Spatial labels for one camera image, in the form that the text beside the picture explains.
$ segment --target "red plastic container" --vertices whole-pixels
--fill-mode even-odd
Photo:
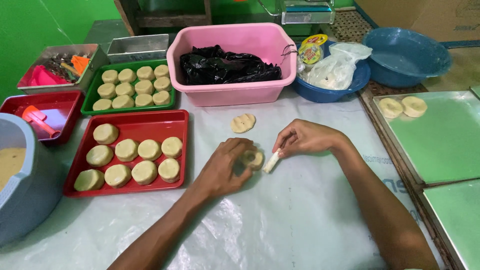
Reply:
[[[35,106],[47,118],[44,122],[54,130],[60,130],[60,134],[50,138],[50,134],[35,122],[29,122],[36,133],[39,141],[46,146],[64,144],[70,138],[78,117],[81,115],[80,108],[84,102],[84,96],[80,91],[61,91],[34,95],[15,96],[7,98],[0,112],[14,114],[22,117],[22,114],[30,105]]]
[[[130,169],[133,169],[137,163],[143,161],[143,159],[138,156],[130,162],[122,162],[117,158],[117,156],[114,155],[112,161],[103,167],[90,166],[85,157],[90,149],[98,145],[93,138],[93,131],[96,127],[105,123],[112,124],[119,129],[119,136],[117,140],[108,145],[108,147],[112,148],[114,151],[117,143],[124,139],[132,139],[140,143],[147,139],[163,142],[168,137],[178,137],[183,142],[181,156],[176,159],[180,164],[180,179],[174,183],[167,183],[160,178],[160,175],[158,175],[151,184],[139,185],[133,178],[131,178],[128,183],[121,188],[113,188],[105,183],[99,190],[76,191],[73,188],[73,185],[75,184],[78,174],[82,171],[96,169],[105,173],[107,168],[116,164],[123,164]],[[67,180],[63,186],[63,194],[68,197],[87,197],[118,193],[155,191],[181,186],[185,178],[187,129],[188,112],[186,110],[129,112],[97,115],[92,117],[88,122],[88,125],[85,129],[85,134],[80,142],[80,145],[78,146],[75,158],[73,159]],[[165,159],[165,155],[162,154],[157,160],[154,161],[157,168]]]

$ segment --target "orange spatula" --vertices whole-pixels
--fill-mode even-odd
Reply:
[[[43,128],[48,134],[50,134],[50,138],[53,138],[54,134],[60,134],[61,131],[59,130],[54,130],[51,126],[47,125],[43,120],[47,118],[47,116],[42,113],[39,109],[37,109],[35,106],[28,106],[23,114],[22,118],[27,121],[34,121],[39,125],[41,128]]]

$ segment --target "pink plastic basin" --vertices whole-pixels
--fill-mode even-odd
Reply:
[[[224,51],[251,53],[267,64],[282,69],[282,79],[276,81],[188,86],[180,69],[180,55],[197,48],[220,45]],[[297,54],[282,56],[285,46],[295,43],[285,31],[272,23],[208,25],[182,29],[167,51],[168,70],[172,86],[185,92],[190,102],[200,106],[222,106],[273,102],[284,86],[296,76]]]

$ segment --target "white plastic sheet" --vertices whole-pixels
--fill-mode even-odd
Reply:
[[[387,152],[355,95],[317,104],[288,87],[274,103],[193,107],[190,113],[188,178],[197,176],[221,141],[252,139],[270,157],[277,133],[295,118],[343,131],[367,164],[402,201],[444,264]],[[252,113],[255,127],[234,134],[235,116]],[[56,152],[73,159],[87,119]],[[0,269],[98,270],[110,263],[181,196],[184,189],[63,198],[52,214],[24,239],[0,249]],[[360,215],[336,159],[328,153],[281,160],[271,174],[258,172],[244,191],[229,195],[192,224],[169,270],[182,269],[387,269]]]

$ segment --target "white plastic bag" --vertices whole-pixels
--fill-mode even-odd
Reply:
[[[345,90],[352,83],[355,64],[372,54],[372,49],[355,42],[338,42],[328,47],[330,56],[315,64],[307,83],[330,90]]]

